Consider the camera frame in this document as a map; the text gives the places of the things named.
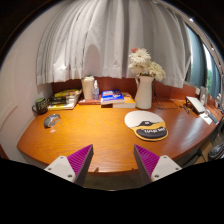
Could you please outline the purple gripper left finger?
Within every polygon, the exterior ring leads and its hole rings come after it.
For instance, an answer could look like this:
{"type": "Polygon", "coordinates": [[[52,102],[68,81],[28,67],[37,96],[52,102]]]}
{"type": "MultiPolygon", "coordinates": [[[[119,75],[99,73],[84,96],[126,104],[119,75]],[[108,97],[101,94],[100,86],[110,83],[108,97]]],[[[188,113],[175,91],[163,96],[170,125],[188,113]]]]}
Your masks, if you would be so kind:
{"type": "Polygon", "coordinates": [[[82,186],[92,157],[93,145],[88,145],[68,157],[59,156],[45,168],[45,171],[82,186]]]}

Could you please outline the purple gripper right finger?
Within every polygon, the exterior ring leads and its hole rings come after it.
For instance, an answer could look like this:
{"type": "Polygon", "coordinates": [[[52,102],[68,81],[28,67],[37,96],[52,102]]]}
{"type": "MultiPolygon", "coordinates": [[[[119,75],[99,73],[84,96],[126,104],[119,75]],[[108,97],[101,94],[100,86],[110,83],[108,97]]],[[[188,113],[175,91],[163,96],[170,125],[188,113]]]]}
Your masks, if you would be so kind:
{"type": "Polygon", "coordinates": [[[134,145],[134,157],[144,185],[181,170],[169,156],[158,156],[137,144],[134,145]]]}

